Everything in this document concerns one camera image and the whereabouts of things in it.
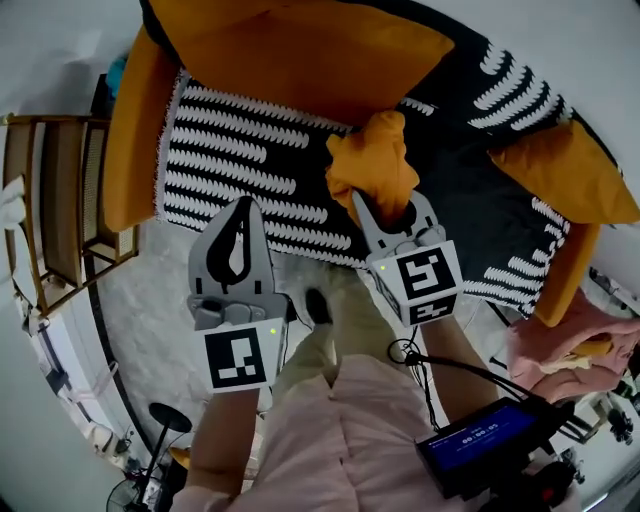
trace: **fan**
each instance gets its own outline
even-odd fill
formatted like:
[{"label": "fan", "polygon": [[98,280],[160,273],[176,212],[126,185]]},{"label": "fan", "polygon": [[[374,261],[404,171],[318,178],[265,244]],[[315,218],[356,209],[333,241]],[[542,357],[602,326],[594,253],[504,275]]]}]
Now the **fan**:
[{"label": "fan", "polygon": [[129,476],[116,485],[107,499],[107,512],[149,512],[155,510],[162,482],[153,478],[160,447],[169,429],[186,434],[191,432],[191,421],[173,407],[157,402],[149,405],[149,414],[162,425],[162,434],[156,443],[146,472]]},{"label": "fan", "polygon": [[157,478],[151,478],[147,486],[142,504],[138,504],[141,477],[131,476],[116,485],[107,500],[107,512],[138,512],[155,510],[160,498],[162,483]]}]

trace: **digital display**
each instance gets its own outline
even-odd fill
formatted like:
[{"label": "digital display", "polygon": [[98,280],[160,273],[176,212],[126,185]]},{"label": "digital display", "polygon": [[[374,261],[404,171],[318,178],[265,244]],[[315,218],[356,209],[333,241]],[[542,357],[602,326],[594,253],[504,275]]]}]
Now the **digital display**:
[{"label": "digital display", "polygon": [[473,425],[429,443],[428,450],[444,470],[467,464],[522,433],[535,418],[505,405]]}]

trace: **beige pants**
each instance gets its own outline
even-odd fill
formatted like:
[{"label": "beige pants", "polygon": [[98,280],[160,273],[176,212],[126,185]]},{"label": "beige pants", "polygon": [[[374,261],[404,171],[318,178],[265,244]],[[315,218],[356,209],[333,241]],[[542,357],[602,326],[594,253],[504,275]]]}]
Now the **beige pants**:
[{"label": "beige pants", "polygon": [[[319,374],[333,384],[342,358],[348,355],[365,354],[411,375],[406,366],[389,359],[387,350],[396,336],[358,274],[331,267],[326,270],[325,282],[320,291],[327,300],[333,323],[316,325],[298,345],[273,386],[274,404],[295,384]],[[398,346],[392,350],[393,358],[401,361]]]}]

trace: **black shoe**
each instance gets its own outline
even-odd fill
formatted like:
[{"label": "black shoe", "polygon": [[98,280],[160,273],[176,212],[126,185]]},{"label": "black shoe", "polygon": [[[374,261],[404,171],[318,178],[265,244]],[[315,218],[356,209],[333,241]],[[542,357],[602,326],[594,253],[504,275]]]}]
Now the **black shoe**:
[{"label": "black shoe", "polygon": [[331,323],[331,315],[329,315],[327,301],[324,299],[324,295],[320,293],[320,290],[316,288],[307,290],[304,295],[304,300],[307,306],[307,312],[314,324]]}]

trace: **pink clothing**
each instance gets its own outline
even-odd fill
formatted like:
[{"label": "pink clothing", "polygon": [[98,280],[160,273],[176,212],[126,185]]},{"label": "pink clothing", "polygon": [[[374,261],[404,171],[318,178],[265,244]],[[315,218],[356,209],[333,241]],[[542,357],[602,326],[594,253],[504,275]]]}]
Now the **pink clothing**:
[{"label": "pink clothing", "polygon": [[[554,363],[596,334],[609,333],[612,350],[591,358],[591,368],[561,369],[551,375],[540,367]],[[576,292],[556,327],[531,317],[508,331],[509,373],[513,381],[554,403],[562,398],[609,391],[620,382],[633,349],[640,340],[640,320],[624,320],[600,311]]]},{"label": "pink clothing", "polygon": [[[346,356],[330,388],[320,375],[295,385],[268,415],[260,471],[233,502],[201,487],[172,512],[477,512],[486,495],[445,500],[415,438],[427,427],[424,392],[364,355]],[[579,510],[577,498],[564,510]]]}]

